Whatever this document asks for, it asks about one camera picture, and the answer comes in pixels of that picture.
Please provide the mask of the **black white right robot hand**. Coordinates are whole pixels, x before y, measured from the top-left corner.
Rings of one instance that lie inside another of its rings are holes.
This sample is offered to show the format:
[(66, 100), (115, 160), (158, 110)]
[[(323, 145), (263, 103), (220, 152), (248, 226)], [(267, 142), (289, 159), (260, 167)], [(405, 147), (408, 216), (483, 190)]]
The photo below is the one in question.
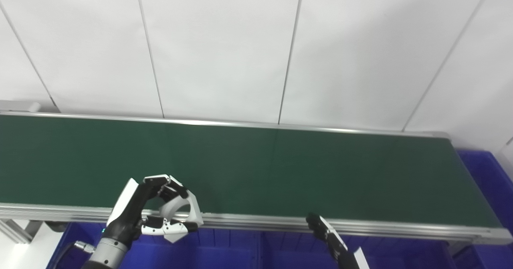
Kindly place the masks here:
[(358, 247), (355, 251), (348, 249), (340, 234), (321, 215), (310, 212), (305, 219), (315, 238), (326, 244), (339, 269), (370, 268), (363, 249), (361, 247)]

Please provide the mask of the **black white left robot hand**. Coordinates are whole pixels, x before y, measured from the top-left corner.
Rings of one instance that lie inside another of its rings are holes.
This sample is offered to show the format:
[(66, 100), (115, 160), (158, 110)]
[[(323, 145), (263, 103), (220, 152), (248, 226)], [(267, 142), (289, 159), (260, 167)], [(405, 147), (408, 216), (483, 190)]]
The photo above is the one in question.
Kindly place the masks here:
[[(159, 214), (143, 216), (146, 202), (159, 197), (164, 201)], [(130, 178), (107, 220), (103, 238), (130, 248), (141, 235), (163, 236), (174, 243), (197, 231), (203, 215), (196, 196), (171, 175), (147, 176), (141, 183)]]

